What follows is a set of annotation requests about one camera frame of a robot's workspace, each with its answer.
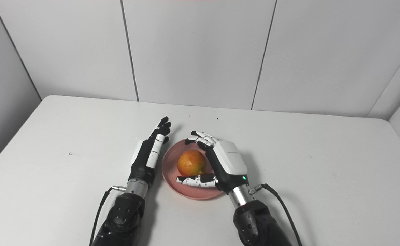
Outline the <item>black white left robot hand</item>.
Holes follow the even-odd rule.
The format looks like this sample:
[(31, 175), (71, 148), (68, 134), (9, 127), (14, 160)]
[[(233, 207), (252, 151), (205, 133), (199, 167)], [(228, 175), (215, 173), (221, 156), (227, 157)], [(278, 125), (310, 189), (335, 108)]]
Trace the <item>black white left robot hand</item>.
[(157, 165), (162, 147), (169, 141), (169, 117), (161, 118), (148, 139), (140, 140), (133, 152), (129, 181), (141, 181), (150, 187), (155, 179)]

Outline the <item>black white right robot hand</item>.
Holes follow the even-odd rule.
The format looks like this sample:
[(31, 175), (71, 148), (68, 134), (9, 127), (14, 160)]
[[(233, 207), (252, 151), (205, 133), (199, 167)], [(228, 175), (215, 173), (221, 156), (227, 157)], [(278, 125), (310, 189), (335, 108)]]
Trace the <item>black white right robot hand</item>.
[(249, 186), (248, 169), (233, 142), (218, 140), (214, 136), (192, 131), (192, 137), (185, 144), (196, 143), (205, 152), (212, 167), (211, 174), (178, 176), (176, 182), (185, 186), (199, 188), (217, 188), (227, 195), (243, 192)]

